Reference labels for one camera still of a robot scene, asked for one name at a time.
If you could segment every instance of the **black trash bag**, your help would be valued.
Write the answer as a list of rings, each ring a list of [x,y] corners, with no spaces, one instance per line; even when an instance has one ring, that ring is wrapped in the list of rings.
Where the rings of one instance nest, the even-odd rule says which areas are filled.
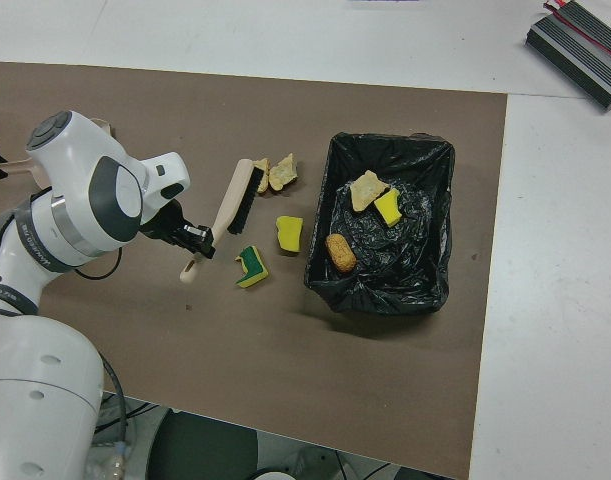
[[[366,170],[400,192],[402,219],[389,228],[372,204],[354,212],[349,186]],[[335,312],[417,315],[447,301],[454,147],[440,137],[339,133],[330,142],[305,270],[305,285]],[[334,267],[325,238],[345,237],[356,255]]]

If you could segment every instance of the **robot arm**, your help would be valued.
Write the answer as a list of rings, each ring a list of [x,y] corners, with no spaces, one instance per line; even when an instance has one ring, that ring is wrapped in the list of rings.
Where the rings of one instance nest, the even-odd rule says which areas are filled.
[[[176,153],[138,161],[69,111],[42,122],[27,151],[52,187],[0,222],[0,479],[81,478],[103,368],[83,335],[36,316],[43,288],[139,230],[213,249],[209,229],[183,219],[173,200],[190,184]]]

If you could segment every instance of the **white tabletop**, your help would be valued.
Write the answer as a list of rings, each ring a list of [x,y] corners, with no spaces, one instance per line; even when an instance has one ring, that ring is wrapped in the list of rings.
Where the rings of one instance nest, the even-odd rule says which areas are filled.
[[[541,5],[0,1],[0,61],[510,93],[470,476],[611,479],[611,112],[524,46]]]

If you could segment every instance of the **yellow sponge piece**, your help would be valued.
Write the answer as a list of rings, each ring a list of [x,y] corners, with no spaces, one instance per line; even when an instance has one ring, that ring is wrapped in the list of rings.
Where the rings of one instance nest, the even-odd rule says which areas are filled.
[[[398,190],[392,188],[381,198],[374,200],[374,205],[388,227],[396,225],[402,217],[401,212],[398,211],[398,195]]]
[[[288,252],[301,251],[301,230],[303,219],[299,217],[282,216],[276,219],[278,228],[278,243],[283,250]]]
[[[241,262],[243,272],[246,274],[236,282],[236,285],[240,287],[251,287],[269,275],[269,271],[267,271],[267,268],[265,268],[261,260],[261,254],[254,245],[246,247],[240,255],[236,257],[236,260]]]

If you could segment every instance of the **brown paper sheet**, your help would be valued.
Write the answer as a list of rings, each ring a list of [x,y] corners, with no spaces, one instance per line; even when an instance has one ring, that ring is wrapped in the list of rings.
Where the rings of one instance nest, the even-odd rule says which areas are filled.
[[[258,197],[192,285],[189,255],[139,236],[108,280],[67,274],[41,313],[88,336],[128,395],[458,478],[468,475],[506,96],[95,67],[0,64],[0,150],[25,158],[61,109],[107,119],[137,158],[177,151],[185,216],[211,224],[239,158],[290,152],[299,179]],[[323,166],[340,132],[440,135],[456,148],[450,297],[421,318],[334,314],[303,286]],[[0,212],[35,191],[0,181]],[[274,222],[305,219],[303,251]],[[234,257],[255,244],[270,277],[243,290]],[[113,254],[87,266],[99,274]]]

